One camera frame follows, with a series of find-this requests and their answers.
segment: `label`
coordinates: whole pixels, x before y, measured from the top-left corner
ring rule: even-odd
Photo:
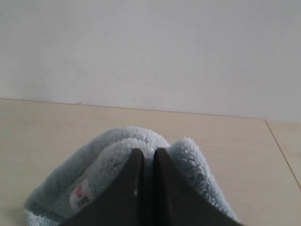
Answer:
[[[78,184],[70,195],[70,206],[74,212],[81,211],[95,199],[88,184],[88,179],[84,179]]]

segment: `wall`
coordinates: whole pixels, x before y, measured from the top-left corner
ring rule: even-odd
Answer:
[[[300,0],[3,0],[0,97],[301,121]]]

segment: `floor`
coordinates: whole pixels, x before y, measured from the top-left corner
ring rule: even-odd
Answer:
[[[93,137],[133,125],[191,137],[247,226],[299,226],[301,123],[0,100],[0,225],[24,226],[25,198]]]

